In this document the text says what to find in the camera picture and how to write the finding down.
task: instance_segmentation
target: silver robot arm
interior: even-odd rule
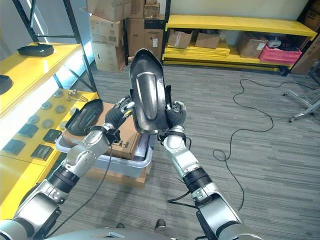
[[[186,148],[186,106],[179,101],[175,106],[179,111],[169,109],[166,112],[171,129],[164,136],[163,146],[198,207],[196,216],[203,232],[209,240],[261,240],[244,225],[231,201]]]
[[[119,126],[131,115],[134,102],[122,98],[106,114],[105,124],[94,126],[66,159],[20,204],[13,219],[0,221],[0,240],[26,240],[45,237],[61,214],[63,204],[78,180],[92,168],[109,146],[120,140]]]

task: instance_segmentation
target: yellow shelf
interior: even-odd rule
[[[10,219],[21,199],[37,182],[44,166],[7,156],[0,156],[1,206],[0,219]]]
[[[166,47],[164,49],[163,60],[168,61],[185,61],[185,60],[194,60],[194,61],[214,61],[220,63],[236,63],[236,64],[255,64],[255,65],[276,65],[276,66],[289,66],[291,64],[280,64],[275,62],[265,62],[260,61],[259,58],[244,58],[240,57],[238,51],[235,47],[230,47],[230,54],[227,57],[214,56],[210,54],[188,54],[188,52],[172,52],[171,49]]]
[[[51,119],[54,122],[51,129],[63,132],[64,130],[60,128],[60,123],[70,119],[72,116],[70,109],[81,109],[86,104],[86,102],[80,100],[80,96],[87,98],[89,101],[98,98],[96,92],[78,91],[72,97],[72,100],[67,101],[69,90],[61,90],[63,91],[62,97],[51,96],[48,99],[52,104],[50,109],[39,109],[35,113],[39,117],[39,121],[35,124],[38,130],[32,138],[21,136],[19,133],[13,136],[13,139],[25,143],[21,152],[18,155],[13,155],[3,150],[0,151],[0,220],[13,217],[25,193],[47,176],[60,155],[54,143],[43,140],[49,128],[43,128],[42,122],[46,119]],[[55,108],[59,105],[65,107],[63,113],[56,113]],[[39,144],[53,148],[47,160],[31,157],[31,154]]]
[[[81,49],[80,44],[50,44],[54,48],[54,53],[50,56],[30,57],[16,52],[0,62],[0,74],[9,76],[13,81],[12,87],[0,95],[0,118],[21,103],[35,87],[52,77]]]
[[[174,15],[171,14],[165,30],[181,29],[218,29],[238,30],[275,34],[290,34],[315,38],[317,33],[298,21],[254,18],[238,16]]]
[[[174,65],[191,65],[191,66],[206,66],[206,67],[224,67],[224,68],[237,68],[237,69],[254,69],[254,70],[262,70],[262,71],[272,71],[277,72],[279,68],[277,66],[268,65],[243,65],[236,63],[228,63],[228,62],[209,62],[209,61],[186,61],[179,59],[169,59],[164,60],[164,64],[174,64]]]

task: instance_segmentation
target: robot finger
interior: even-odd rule
[[[187,107],[186,105],[181,102],[181,101],[174,101],[174,104],[173,104],[176,108],[179,108],[180,110],[183,110],[183,111],[186,111],[187,110]]]

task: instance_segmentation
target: cardboard box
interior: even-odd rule
[[[309,10],[305,15],[303,24],[317,32],[320,27],[320,14]]]
[[[306,74],[312,65],[320,58],[320,35],[318,35],[296,62],[291,72],[294,74]]]
[[[246,31],[241,33],[236,48],[242,58],[255,59],[259,57],[267,42],[261,34]]]
[[[106,170],[104,169],[93,167],[86,172],[85,176],[88,178],[100,180],[104,177],[105,171]],[[104,181],[129,186],[132,188],[144,189],[146,184],[146,178],[147,178],[147,167],[144,168],[144,170],[141,173],[141,176],[137,178],[133,178],[126,175],[122,175],[120,173],[108,171]]]
[[[112,103],[103,103],[103,112],[98,118],[96,123],[97,126],[100,126],[105,123],[105,116],[107,112],[114,106]],[[122,159],[132,160],[134,158],[135,150],[137,144],[139,143],[141,134],[136,131],[134,119],[130,116],[120,127],[120,138],[121,141],[119,143],[114,143],[112,145],[112,156]],[[84,139],[84,136],[75,136],[68,132],[64,131],[62,134],[63,139],[70,146],[75,146]],[[110,148],[105,149],[105,154],[110,154]]]
[[[131,0],[87,0],[92,15],[118,22],[131,14]]]
[[[117,47],[122,43],[124,34],[123,21],[109,21],[102,17],[90,16],[91,42],[98,44],[112,44]]]
[[[152,51],[153,54],[161,60],[163,29],[145,29],[144,45],[145,48]]]
[[[130,19],[143,19],[144,18],[145,0],[132,0]]]
[[[127,21],[129,56],[145,48],[145,20],[130,18]]]
[[[320,14],[320,0],[315,0],[311,6],[311,10]]]
[[[185,49],[189,46],[193,32],[175,31],[170,29],[168,44],[170,47]]]
[[[217,48],[219,41],[219,34],[206,34],[199,32],[198,37],[196,38],[195,46],[200,48],[215,49]]]
[[[124,46],[91,43],[96,68],[100,71],[119,73],[125,66]]]
[[[160,3],[144,5],[144,18],[156,19],[160,14]]]

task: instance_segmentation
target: person's shoe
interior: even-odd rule
[[[122,223],[118,223],[116,226],[115,226],[116,229],[124,229],[125,228],[125,225],[123,225]]]
[[[157,229],[158,227],[165,227],[165,226],[166,226],[166,221],[160,218],[158,219],[158,221],[156,221],[154,229]]]

